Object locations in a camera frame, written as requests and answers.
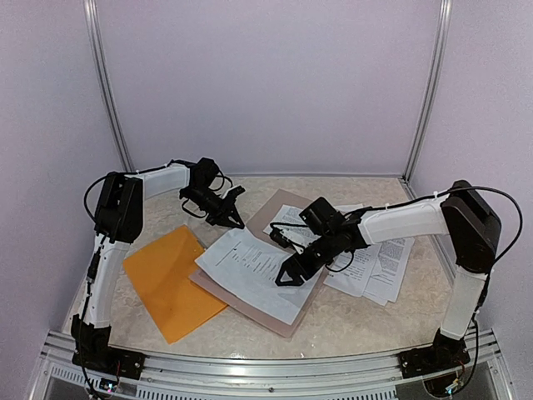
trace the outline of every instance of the purple wall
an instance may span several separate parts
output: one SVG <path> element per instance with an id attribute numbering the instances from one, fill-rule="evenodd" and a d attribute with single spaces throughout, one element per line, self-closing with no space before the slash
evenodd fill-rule
<path id="1" fill-rule="evenodd" d="M 400 175 L 440 2 L 99 2 L 139 168 Z"/>
<path id="2" fill-rule="evenodd" d="M 533 382 L 533 2 L 455 0 L 436 103 L 413 186 L 417 194 L 457 178 L 503 189 L 525 214 L 518 245 L 496 267 L 481 321 L 493 327 L 519 398 Z M 508 202 L 487 195 L 516 231 Z"/>
<path id="3" fill-rule="evenodd" d="M 85 188 L 119 168 L 81 2 L 0 3 L 0 398 L 22 398 L 87 267 Z"/>

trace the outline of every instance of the white paper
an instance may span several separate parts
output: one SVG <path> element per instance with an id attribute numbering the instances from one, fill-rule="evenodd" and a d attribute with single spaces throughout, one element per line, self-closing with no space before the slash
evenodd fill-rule
<path id="1" fill-rule="evenodd" d="M 378 297 L 372 293 L 369 293 L 369 292 L 364 292 L 363 293 L 363 297 L 364 298 L 367 298 L 369 300 L 372 300 L 374 303 L 378 303 L 380 306 L 383 306 L 385 307 L 386 304 L 388 303 L 387 300 L 385 300 L 384 298 L 381 298 L 381 297 Z"/>
<path id="2" fill-rule="evenodd" d="M 350 212 L 358 208 L 363 207 L 362 204 L 348 205 L 348 206 L 336 206 L 336 209 L 341 212 Z M 283 205 L 280 211 L 272 220 L 276 223 L 295 223 L 305 224 L 299 214 L 301 209 L 298 207 L 292 207 Z M 319 236 L 313 234 L 309 228 L 306 227 L 280 227 L 285 232 L 290 233 L 290 239 L 296 243 L 306 247 L 311 242 L 317 240 Z M 270 224 L 264 229 L 263 232 L 270 233 Z M 377 254 L 380 251 L 381 245 L 370 246 L 368 248 L 357 250 L 354 254 L 353 262 L 350 267 L 342 272 L 329 272 L 328 277 L 324 283 L 327 286 L 340 290 L 351 296 L 360 297 L 365 291 L 365 287 L 371 277 L 373 268 L 375 268 L 377 261 Z M 345 267 L 351 259 L 350 253 L 340 254 L 335 262 L 330 266 L 331 269 L 337 270 Z"/>
<path id="3" fill-rule="evenodd" d="M 372 275 L 365 293 L 390 302 L 398 299 L 401 282 L 406 273 L 407 260 L 415 239 L 413 237 L 389 240 L 381 244 L 378 262 L 381 273 Z"/>
<path id="4" fill-rule="evenodd" d="M 381 245 L 361 248 L 354 253 L 350 267 L 342 272 L 329 272 L 324 283 L 334 289 L 359 298 L 365 291 Z M 351 259 L 350 253 L 340 254 L 331 269 L 345 267 Z"/>
<path id="5" fill-rule="evenodd" d="M 358 210 L 359 208 L 363 208 L 363 204 L 355 204 L 355 205 L 347 205 L 347 206 L 334 206 L 336 210 L 340 211 L 341 213 L 349 213 L 350 211 Z"/>
<path id="6" fill-rule="evenodd" d="M 226 232 L 196 263 L 243 302 L 291 325 L 320 274 L 301 287 L 278 287 L 275 279 L 288 257 L 290 254 L 257 239 L 245 228 Z"/>

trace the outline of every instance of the black bracket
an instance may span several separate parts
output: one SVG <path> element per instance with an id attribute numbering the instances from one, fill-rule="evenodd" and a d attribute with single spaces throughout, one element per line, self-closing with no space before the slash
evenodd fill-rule
<path id="1" fill-rule="evenodd" d="M 114 377 L 139 380 L 146 356 L 141 352 L 109 347 L 107 344 L 110 333 L 110 326 L 95 328 L 92 324 L 81 322 L 79 315 L 75 315 L 71 335 L 76 338 L 76 352 L 72 363 L 79 366 L 83 364 L 86 369 Z"/>
<path id="2" fill-rule="evenodd" d="M 457 368 L 470 362 L 465 339 L 453 340 L 437 331 L 433 344 L 417 347 L 398 354 L 403 378 L 419 377 Z"/>

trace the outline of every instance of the marble table surface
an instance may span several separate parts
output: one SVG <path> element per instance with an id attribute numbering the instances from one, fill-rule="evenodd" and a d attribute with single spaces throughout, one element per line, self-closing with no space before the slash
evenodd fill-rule
<path id="1" fill-rule="evenodd" d="M 282 188 L 311 200 L 323 196 L 333 205 L 383 205 L 407 200 L 395 178 L 368 177 L 235 177 L 247 191 L 237 199 L 244 221 Z M 128 255 L 186 224 L 211 245 L 225 231 L 181 210 L 178 192 L 149 199 L 145 226 Z M 294 336 L 286 339 L 227 308 L 182 340 L 167 344 L 143 307 L 124 271 L 117 280 L 112 303 L 111 345 L 140 350 L 215 358 L 320 358 L 373 353 L 431 342 L 451 294 L 442 266 L 427 237 L 419 237 L 411 251 L 396 303 L 379 306 L 323 286 Z M 73 302 L 63 331 L 68 333 Z"/>

